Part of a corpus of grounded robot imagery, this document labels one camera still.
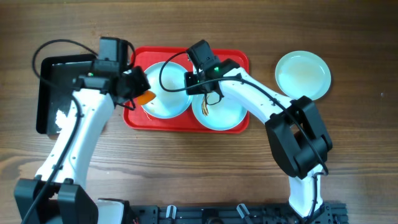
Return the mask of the orange sponge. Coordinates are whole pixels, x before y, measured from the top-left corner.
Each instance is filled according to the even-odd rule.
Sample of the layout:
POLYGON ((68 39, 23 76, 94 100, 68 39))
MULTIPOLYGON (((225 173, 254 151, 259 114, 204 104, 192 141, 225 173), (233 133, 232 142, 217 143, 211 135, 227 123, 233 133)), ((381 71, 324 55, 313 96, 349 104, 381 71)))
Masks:
POLYGON ((136 97, 136 103, 139 105, 146 105, 156 97, 156 94, 150 90, 145 91, 142 95, 136 97))

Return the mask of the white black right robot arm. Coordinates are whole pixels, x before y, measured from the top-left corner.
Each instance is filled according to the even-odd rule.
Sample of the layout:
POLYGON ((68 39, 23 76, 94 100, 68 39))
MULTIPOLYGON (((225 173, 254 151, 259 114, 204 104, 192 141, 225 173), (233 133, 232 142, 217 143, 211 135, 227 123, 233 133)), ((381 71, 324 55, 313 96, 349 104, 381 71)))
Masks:
POLYGON ((306 221, 315 219, 323 200, 320 177, 333 144, 314 102, 293 100, 259 83, 231 59, 192 60, 185 76, 189 95, 217 93, 247 109, 265 125, 274 160, 289 176, 289 205, 306 221))

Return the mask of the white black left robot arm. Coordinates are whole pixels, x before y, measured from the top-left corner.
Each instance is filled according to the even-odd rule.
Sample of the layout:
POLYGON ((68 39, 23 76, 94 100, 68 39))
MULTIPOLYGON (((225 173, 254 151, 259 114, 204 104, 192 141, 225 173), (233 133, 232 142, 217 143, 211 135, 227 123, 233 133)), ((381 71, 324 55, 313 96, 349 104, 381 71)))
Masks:
POLYGON ((131 223, 129 202, 99 199, 85 191, 88 167, 115 106, 148 93, 141 67, 130 73, 117 62, 97 60, 93 75, 76 81, 67 116, 50 155, 33 179, 20 179, 14 197, 23 223, 131 223))

